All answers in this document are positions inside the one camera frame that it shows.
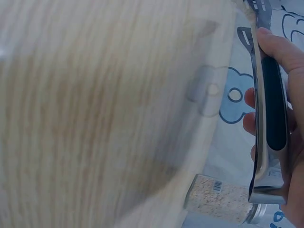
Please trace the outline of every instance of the blue outline drawing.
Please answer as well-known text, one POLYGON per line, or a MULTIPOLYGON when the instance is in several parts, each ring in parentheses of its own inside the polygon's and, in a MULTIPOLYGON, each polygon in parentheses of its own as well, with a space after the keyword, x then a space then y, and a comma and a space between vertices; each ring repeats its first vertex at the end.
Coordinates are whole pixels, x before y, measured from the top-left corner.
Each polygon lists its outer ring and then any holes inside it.
POLYGON ((228 68, 227 82, 225 85, 222 105, 219 111, 220 118, 228 124, 236 124, 240 122, 244 115, 253 112, 254 109, 249 107, 244 100, 245 92, 253 87, 253 77, 250 74, 242 74, 233 67, 228 68), (236 89, 241 94, 238 101, 229 98, 229 92, 236 89))
MULTIPOLYGON (((301 35, 304 36, 304 32, 301 32, 301 31, 299 31, 299 30, 294 29, 294 30, 291 31, 290 37, 287 37, 286 32, 285 32, 285 28, 284 28, 284 22, 285 22, 286 17, 292 17, 292 18, 295 19, 295 16, 294 16, 294 15, 291 15, 291 14, 285 14, 285 15, 283 16, 283 18, 282 18, 282 32, 283 32, 284 37, 287 38, 287 39, 289 39, 291 42, 293 42, 293 34, 294 34, 294 33, 299 33, 299 34, 301 34, 301 35)), ((298 25, 300 21, 304 21, 304 19, 301 19, 301 18, 298 19, 298 20, 296 21, 296 25, 298 25)))

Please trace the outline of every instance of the slotted spatula head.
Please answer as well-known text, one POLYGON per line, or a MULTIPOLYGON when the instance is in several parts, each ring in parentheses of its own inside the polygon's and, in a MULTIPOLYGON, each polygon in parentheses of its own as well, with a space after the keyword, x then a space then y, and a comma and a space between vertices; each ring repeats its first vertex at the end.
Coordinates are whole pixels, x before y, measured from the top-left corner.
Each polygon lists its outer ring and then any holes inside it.
POLYGON ((237 35, 242 44, 246 47, 247 51, 252 54, 254 51, 254 43, 251 34, 251 28, 238 27, 237 35))
POLYGON ((244 0, 256 14, 256 26, 270 29, 272 8, 269 0, 244 0))

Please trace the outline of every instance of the hand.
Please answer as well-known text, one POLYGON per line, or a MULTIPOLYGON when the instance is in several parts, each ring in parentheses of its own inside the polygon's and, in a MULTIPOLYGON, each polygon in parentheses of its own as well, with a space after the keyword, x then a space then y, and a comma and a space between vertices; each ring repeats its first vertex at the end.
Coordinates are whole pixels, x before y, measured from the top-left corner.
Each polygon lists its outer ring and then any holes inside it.
MULTIPOLYGON (((282 210, 296 227, 304 227, 304 53, 283 37, 273 35, 266 28, 257 31, 257 40, 263 51, 275 58, 288 74, 288 98, 292 110, 288 110, 288 123, 291 133, 290 153, 292 154, 292 177, 286 205, 282 210)), ((255 108, 253 88, 247 90, 245 102, 255 108)), ((255 134, 255 113, 244 116, 244 129, 255 134)), ((255 146, 251 149, 254 159, 255 146)))

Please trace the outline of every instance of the finger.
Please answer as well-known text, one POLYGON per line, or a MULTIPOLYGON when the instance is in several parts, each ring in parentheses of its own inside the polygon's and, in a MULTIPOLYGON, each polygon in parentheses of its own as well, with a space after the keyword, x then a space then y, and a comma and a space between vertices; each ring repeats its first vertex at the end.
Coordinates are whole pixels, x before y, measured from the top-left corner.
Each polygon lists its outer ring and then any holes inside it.
POLYGON ((286 73, 304 67, 304 53, 284 37, 278 37, 266 28, 259 28, 256 33, 262 50, 275 58, 286 73))
POLYGON ((250 156, 251 156, 251 159, 253 161, 255 161, 255 157, 256 157, 256 146, 255 145, 251 148, 250 156))
POLYGON ((250 88, 245 92, 245 102, 252 108, 255 108, 255 90, 254 88, 250 88))
POLYGON ((247 113, 244 116, 243 127, 248 133, 256 135, 256 113, 247 113))

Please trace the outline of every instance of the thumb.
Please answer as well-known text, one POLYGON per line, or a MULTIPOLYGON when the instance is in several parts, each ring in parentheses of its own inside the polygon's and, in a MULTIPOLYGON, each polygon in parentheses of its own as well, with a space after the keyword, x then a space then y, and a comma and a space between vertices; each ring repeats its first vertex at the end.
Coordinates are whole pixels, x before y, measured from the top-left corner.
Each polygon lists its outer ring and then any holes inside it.
POLYGON ((304 53, 292 42, 259 28, 257 40, 262 50, 284 68, 288 74, 288 93, 297 124, 304 137, 304 53))

